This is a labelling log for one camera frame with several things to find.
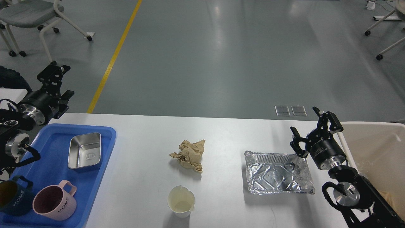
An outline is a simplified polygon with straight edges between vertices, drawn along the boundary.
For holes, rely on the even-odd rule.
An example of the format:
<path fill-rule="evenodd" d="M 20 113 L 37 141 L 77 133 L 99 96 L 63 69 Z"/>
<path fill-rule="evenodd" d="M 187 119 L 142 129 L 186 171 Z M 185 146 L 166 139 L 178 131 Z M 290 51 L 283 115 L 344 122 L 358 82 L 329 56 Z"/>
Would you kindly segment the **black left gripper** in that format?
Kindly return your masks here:
<path fill-rule="evenodd" d="M 17 104 L 19 113 L 32 118 L 39 126 L 48 124 L 52 118 L 62 117 L 69 109 L 69 99 L 75 94 L 71 90 L 64 94 L 60 92 L 62 78 L 70 69 L 67 65 L 48 65 L 42 70 L 37 75 L 41 89 L 27 94 Z"/>

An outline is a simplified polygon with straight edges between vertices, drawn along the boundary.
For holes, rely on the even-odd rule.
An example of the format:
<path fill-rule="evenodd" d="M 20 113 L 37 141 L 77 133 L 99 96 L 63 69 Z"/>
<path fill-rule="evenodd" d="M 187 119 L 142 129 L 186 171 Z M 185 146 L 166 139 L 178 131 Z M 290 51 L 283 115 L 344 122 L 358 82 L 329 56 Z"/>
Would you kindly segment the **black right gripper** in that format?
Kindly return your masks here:
<path fill-rule="evenodd" d="M 298 130 L 291 126 L 293 135 L 290 146 L 298 157 L 306 159 L 309 153 L 318 169 L 330 170 L 333 163 L 341 165 L 347 159 L 333 137 L 333 134 L 343 131 L 343 126 L 331 111 L 324 112 L 315 106 L 313 110 L 318 115 L 317 127 L 307 135 L 307 138 L 303 138 Z M 305 143 L 306 149 L 302 149 L 299 143 Z"/>

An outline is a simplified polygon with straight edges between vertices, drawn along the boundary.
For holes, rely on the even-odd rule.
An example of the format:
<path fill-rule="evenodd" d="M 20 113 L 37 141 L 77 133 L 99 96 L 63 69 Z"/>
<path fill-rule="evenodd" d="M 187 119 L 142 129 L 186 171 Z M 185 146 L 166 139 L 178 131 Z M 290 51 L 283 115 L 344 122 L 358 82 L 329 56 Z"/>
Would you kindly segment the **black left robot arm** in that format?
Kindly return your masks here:
<path fill-rule="evenodd" d="M 69 99 L 74 91 L 61 94 L 63 76 L 71 69 L 68 65 L 48 65 L 37 76 L 42 87 L 29 92 L 20 102 L 7 99 L 8 109 L 1 109 L 1 172 L 12 173 L 18 167 L 41 158 L 30 146 L 27 131 L 44 126 L 51 119 L 59 119 L 69 109 Z"/>

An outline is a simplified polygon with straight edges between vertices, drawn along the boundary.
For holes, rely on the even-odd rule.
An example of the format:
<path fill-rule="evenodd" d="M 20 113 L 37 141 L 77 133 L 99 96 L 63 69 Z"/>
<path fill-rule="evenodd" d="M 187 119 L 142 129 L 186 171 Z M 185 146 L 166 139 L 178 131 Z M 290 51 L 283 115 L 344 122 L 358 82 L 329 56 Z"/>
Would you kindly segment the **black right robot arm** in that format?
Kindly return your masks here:
<path fill-rule="evenodd" d="M 291 127 L 290 146 L 300 158 L 310 156 L 320 170 L 328 171 L 337 183 L 326 182 L 322 193 L 326 201 L 343 216 L 349 228 L 403 228 L 404 220 L 371 184 L 348 162 L 347 156 L 334 138 L 343 126 L 331 111 L 313 110 L 318 116 L 316 128 L 301 137 Z"/>

